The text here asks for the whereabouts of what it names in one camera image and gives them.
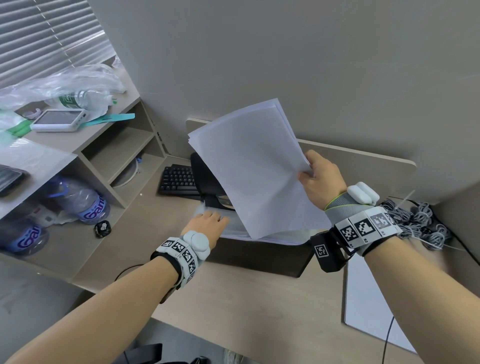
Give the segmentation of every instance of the blue label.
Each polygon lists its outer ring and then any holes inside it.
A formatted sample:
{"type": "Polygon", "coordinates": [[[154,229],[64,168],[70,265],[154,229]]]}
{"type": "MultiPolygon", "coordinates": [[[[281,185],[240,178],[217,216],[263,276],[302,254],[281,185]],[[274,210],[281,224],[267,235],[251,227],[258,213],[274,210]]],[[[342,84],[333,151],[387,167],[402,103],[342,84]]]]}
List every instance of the blue label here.
{"type": "Polygon", "coordinates": [[[7,245],[5,247],[5,249],[12,253],[21,252],[33,243],[36,243],[38,238],[40,237],[41,232],[41,227],[39,227],[38,225],[32,225],[32,227],[28,228],[20,238],[11,242],[10,245],[7,245]]]}
{"type": "Polygon", "coordinates": [[[105,206],[107,205],[105,199],[98,195],[93,205],[84,212],[81,212],[80,218],[83,220],[93,220],[97,218],[98,215],[101,215],[103,210],[105,210],[105,206]]]}

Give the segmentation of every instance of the black keyboard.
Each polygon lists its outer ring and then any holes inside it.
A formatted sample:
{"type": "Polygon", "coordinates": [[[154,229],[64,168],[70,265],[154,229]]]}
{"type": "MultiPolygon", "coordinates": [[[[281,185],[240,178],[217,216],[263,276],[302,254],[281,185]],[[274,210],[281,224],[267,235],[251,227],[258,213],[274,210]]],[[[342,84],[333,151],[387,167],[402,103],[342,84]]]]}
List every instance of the black keyboard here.
{"type": "Polygon", "coordinates": [[[165,167],[158,185],[158,194],[177,195],[181,197],[200,199],[192,168],[180,164],[165,167]]]}

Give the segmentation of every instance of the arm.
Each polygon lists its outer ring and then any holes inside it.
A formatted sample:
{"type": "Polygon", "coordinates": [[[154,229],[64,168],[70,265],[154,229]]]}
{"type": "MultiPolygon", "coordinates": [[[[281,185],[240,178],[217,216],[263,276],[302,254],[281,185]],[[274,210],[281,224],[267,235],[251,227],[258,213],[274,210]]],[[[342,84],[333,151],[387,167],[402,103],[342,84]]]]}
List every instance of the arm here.
{"type": "MultiPolygon", "coordinates": [[[[183,229],[202,232],[216,245],[228,218],[205,212],[183,229]]],[[[110,284],[15,353],[6,364],[110,364],[135,339],[178,279],[168,260],[151,262],[110,284]]]]}
{"type": "MultiPolygon", "coordinates": [[[[299,175],[309,199],[325,210],[347,190],[338,167],[306,154],[313,177],[299,175]]],[[[392,237],[365,256],[406,337],[426,364],[480,363],[480,299],[419,253],[392,237]]]]}

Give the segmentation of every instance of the handheld device with screen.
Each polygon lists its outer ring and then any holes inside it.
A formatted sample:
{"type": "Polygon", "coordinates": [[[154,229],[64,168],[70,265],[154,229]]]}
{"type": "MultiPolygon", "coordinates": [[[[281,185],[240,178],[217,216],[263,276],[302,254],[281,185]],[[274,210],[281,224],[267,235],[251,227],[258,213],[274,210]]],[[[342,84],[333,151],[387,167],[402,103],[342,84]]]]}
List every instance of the handheld device with screen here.
{"type": "Polygon", "coordinates": [[[25,170],[0,164],[0,197],[9,195],[29,175],[25,170]]]}
{"type": "Polygon", "coordinates": [[[85,109],[48,109],[30,126],[36,132],[74,132],[86,121],[85,109]]]}

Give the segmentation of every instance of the person's right arm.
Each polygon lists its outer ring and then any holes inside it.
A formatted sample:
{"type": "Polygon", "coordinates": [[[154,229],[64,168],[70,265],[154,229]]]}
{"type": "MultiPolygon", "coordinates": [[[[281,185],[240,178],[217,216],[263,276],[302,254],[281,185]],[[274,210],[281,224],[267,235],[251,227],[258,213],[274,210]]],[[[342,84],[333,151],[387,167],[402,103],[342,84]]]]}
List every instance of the person's right arm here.
{"type": "MultiPolygon", "coordinates": [[[[314,177],[301,173],[299,180],[324,210],[347,186],[335,164],[314,151],[306,156],[314,177]]],[[[365,261],[425,364],[480,363],[480,298],[397,237],[368,252],[365,261]]]]}

